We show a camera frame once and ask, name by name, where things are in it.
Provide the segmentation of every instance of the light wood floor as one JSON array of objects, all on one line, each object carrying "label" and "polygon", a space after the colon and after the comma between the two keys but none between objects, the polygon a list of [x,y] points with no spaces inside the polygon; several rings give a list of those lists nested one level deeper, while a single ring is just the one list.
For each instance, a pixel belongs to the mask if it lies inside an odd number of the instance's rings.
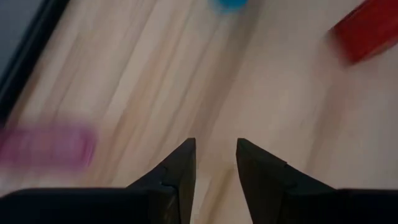
[{"label": "light wood floor", "polygon": [[197,139],[195,223],[250,223],[236,138],[334,187],[398,188],[398,48],[340,65],[326,33],[362,0],[71,0],[9,125],[92,123],[83,174],[23,187],[121,187]]}]

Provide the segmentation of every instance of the pink object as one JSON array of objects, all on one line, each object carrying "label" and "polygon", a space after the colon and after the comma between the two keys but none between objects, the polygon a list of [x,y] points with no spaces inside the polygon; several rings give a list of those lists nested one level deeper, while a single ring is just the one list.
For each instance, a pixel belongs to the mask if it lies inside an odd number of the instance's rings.
[{"label": "pink object", "polygon": [[93,156],[92,130],[78,126],[46,126],[0,131],[0,166],[84,168]]}]

